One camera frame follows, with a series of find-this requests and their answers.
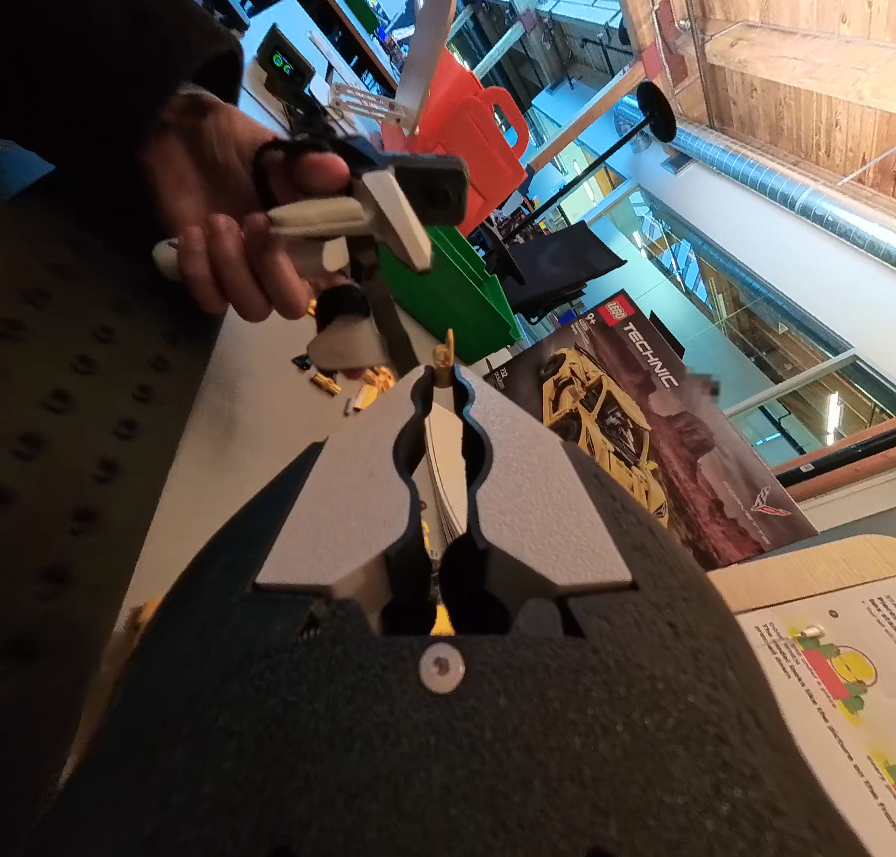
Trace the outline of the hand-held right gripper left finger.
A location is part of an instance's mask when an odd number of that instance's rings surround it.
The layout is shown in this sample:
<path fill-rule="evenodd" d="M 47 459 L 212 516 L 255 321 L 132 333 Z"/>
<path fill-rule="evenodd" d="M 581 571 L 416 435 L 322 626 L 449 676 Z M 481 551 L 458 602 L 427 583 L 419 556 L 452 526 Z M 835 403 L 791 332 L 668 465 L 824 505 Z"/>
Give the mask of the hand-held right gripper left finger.
<path fill-rule="evenodd" d="M 375 632 L 428 635 L 433 566 L 413 475 L 434 371 L 420 366 L 328 437 L 255 583 L 358 605 Z"/>

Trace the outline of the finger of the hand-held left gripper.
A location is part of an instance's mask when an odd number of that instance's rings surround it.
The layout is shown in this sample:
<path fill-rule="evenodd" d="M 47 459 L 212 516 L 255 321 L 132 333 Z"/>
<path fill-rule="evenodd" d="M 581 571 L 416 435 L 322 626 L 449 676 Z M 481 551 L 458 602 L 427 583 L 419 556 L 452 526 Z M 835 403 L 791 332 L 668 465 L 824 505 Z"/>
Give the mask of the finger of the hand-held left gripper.
<path fill-rule="evenodd" d="M 372 213 L 370 233 L 415 274 L 427 274 L 432 266 L 432 245 L 409 199 L 391 169 L 363 174 L 355 194 Z"/>
<path fill-rule="evenodd" d="M 316 301 L 315 324 L 317 333 L 307 353 L 319 370 L 344 372 L 391 364 L 385 337 L 356 284 L 323 291 Z"/>

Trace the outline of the person's left forearm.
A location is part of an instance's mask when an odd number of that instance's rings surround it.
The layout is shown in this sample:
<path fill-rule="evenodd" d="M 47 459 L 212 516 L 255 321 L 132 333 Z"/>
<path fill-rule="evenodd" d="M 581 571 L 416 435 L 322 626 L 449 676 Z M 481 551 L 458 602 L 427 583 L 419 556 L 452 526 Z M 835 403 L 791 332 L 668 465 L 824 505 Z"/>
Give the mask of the person's left forearm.
<path fill-rule="evenodd" d="M 239 40 L 193 0 L 1 0 L 1 135 L 56 169 L 132 173 L 180 86 L 236 104 Z"/>

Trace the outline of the person's left hand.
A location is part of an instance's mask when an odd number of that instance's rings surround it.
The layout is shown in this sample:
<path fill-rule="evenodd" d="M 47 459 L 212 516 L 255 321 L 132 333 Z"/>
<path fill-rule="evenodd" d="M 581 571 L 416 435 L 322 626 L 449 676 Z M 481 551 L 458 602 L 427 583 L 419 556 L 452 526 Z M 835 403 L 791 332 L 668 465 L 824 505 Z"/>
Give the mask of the person's left hand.
<path fill-rule="evenodd" d="M 260 323 L 297 320 L 341 274 L 307 280 L 275 237 L 252 180 L 252 162 L 280 134 L 206 92 L 176 93 L 139 153 L 165 235 L 176 238 L 185 289 L 199 307 Z"/>

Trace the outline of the pile of yellow toy bricks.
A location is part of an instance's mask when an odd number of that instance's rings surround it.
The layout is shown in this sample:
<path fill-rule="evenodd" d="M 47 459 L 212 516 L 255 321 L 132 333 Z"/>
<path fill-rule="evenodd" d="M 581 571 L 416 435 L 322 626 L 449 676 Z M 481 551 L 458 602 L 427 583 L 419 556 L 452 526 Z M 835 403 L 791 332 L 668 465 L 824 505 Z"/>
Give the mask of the pile of yellow toy bricks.
<path fill-rule="evenodd" d="M 307 350 L 294 356 L 290 362 L 297 371 L 308 377 L 311 385 L 317 390 L 334 398 L 341 395 L 342 387 L 339 377 L 349 371 L 319 370 L 310 361 Z M 375 403 L 378 397 L 394 387 L 397 382 L 396 373 L 391 365 L 375 366 L 360 370 L 360 372 L 357 392 L 348 396 L 343 406 L 342 413 L 347 417 L 363 412 L 364 409 Z"/>

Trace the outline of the orange plastic carry case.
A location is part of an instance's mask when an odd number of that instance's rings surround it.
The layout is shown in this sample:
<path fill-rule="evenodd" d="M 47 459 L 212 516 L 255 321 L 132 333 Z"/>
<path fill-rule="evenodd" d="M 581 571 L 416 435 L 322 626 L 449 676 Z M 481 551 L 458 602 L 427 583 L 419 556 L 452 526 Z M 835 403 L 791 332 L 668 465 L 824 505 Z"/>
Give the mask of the orange plastic carry case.
<path fill-rule="evenodd" d="M 382 124 L 387 153 L 451 154 L 471 131 L 483 87 L 448 49 L 442 50 L 433 81 L 424 101 L 415 134 L 405 134 L 397 124 Z"/>
<path fill-rule="evenodd" d="M 456 224 L 469 236 L 509 199 L 527 177 L 521 157 L 529 144 L 528 125 L 506 89 L 492 86 L 455 101 L 434 126 L 420 125 L 409 145 L 420 154 L 465 160 L 469 172 L 467 212 Z"/>

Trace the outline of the green plastic bin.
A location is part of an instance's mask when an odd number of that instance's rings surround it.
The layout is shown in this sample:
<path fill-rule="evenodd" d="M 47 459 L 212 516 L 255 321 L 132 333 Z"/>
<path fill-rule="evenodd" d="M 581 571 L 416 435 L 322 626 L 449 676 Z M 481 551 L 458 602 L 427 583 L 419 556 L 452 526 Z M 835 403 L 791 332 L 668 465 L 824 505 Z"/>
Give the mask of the green plastic bin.
<path fill-rule="evenodd" d="M 432 336 L 454 331 L 455 352 L 474 363 L 522 338 L 497 277 L 486 269 L 464 236 L 453 227 L 429 227 L 431 269 L 416 274 L 385 245 L 378 246 L 380 272 L 395 301 Z"/>

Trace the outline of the toy box with yellow car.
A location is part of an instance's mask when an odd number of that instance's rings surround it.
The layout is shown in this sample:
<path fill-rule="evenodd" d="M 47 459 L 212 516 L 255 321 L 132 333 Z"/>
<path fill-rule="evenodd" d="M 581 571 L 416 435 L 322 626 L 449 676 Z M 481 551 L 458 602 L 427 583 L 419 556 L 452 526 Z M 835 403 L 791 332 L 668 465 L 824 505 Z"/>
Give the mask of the toy box with yellow car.
<path fill-rule="evenodd" d="M 626 291 L 606 298 L 486 381 L 579 448 L 706 570 L 817 536 Z"/>

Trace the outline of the black mesh office chair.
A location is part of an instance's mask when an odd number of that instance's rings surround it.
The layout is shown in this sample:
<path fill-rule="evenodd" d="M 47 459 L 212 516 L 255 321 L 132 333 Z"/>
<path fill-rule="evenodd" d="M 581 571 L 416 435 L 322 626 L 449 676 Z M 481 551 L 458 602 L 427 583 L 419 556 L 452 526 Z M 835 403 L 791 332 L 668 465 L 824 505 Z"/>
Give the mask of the black mesh office chair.
<path fill-rule="evenodd" d="M 492 226 L 485 229 L 487 272 L 499 280 L 512 312 L 529 323 L 582 297 L 590 281 L 626 262 L 585 222 L 510 244 Z"/>

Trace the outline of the black flat panel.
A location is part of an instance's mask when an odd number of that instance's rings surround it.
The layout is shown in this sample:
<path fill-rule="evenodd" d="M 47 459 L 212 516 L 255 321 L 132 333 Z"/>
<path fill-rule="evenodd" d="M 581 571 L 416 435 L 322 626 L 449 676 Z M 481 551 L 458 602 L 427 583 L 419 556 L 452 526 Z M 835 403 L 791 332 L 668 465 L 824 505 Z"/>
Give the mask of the black flat panel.
<path fill-rule="evenodd" d="M 651 310 L 649 314 L 649 321 L 651 325 L 656 329 L 656 331 L 661 335 L 668 347 L 678 356 L 679 359 L 683 360 L 685 357 L 686 348 L 653 310 Z"/>

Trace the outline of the black floor lamp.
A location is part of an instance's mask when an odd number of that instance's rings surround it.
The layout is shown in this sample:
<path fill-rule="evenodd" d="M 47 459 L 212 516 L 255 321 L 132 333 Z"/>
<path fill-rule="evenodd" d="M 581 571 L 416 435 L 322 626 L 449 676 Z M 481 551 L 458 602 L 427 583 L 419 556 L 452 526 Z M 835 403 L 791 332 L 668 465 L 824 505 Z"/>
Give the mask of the black floor lamp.
<path fill-rule="evenodd" d="M 562 203 L 570 194 L 586 183 L 588 179 L 592 178 L 610 157 L 642 134 L 644 130 L 648 129 L 652 136 L 661 143 L 668 144 L 674 140 L 678 132 L 676 117 L 661 89 L 655 84 L 644 80 L 635 89 L 635 97 L 638 109 L 642 113 L 641 120 L 633 125 L 628 132 L 620 136 L 607 151 L 599 155 L 589 166 L 580 171 L 576 177 L 557 191 L 548 201 L 545 201 L 543 205 L 510 228 L 505 235 L 501 236 L 502 243 L 507 244 L 513 241 L 517 235 L 535 226 L 542 216 L 552 210 L 554 206 Z"/>

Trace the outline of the dark dimpled panel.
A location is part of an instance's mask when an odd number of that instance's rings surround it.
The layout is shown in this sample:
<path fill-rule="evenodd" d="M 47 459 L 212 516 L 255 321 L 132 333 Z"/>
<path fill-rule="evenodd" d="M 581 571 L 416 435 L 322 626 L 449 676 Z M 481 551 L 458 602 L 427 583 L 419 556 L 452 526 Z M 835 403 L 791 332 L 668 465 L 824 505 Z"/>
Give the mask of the dark dimpled panel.
<path fill-rule="evenodd" d="M 2 855 L 52 799 L 221 326 L 134 234 L 2 203 Z"/>

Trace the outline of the black tube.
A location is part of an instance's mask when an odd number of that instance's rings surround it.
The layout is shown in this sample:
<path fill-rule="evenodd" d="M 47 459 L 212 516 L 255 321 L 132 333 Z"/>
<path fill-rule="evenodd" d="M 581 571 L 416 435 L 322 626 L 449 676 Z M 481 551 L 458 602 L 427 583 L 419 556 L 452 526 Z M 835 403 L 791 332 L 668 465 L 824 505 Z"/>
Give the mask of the black tube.
<path fill-rule="evenodd" d="M 895 429 L 891 428 L 883 433 L 849 446 L 839 448 L 833 453 L 805 462 L 788 470 L 775 474 L 777 481 L 785 488 L 810 481 L 826 473 L 836 471 L 855 464 L 864 459 L 875 457 L 885 451 L 895 448 Z"/>

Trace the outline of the printed instruction sheet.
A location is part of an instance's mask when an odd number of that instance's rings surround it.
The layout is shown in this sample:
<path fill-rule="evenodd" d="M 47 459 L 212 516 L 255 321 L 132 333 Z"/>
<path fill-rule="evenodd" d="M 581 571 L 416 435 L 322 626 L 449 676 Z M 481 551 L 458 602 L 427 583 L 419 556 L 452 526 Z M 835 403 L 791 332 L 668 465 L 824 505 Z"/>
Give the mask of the printed instruction sheet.
<path fill-rule="evenodd" d="M 737 619 L 793 739 L 869 855 L 895 854 L 895 582 Z"/>

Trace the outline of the silver ventilation duct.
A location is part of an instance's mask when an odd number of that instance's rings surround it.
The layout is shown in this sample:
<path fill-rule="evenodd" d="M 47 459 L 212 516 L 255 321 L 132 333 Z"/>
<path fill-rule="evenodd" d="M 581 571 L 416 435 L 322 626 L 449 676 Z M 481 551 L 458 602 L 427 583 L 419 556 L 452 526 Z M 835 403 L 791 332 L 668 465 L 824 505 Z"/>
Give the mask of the silver ventilation duct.
<path fill-rule="evenodd" d="M 835 239 L 895 268 L 894 210 L 717 130 L 679 121 L 666 145 Z"/>

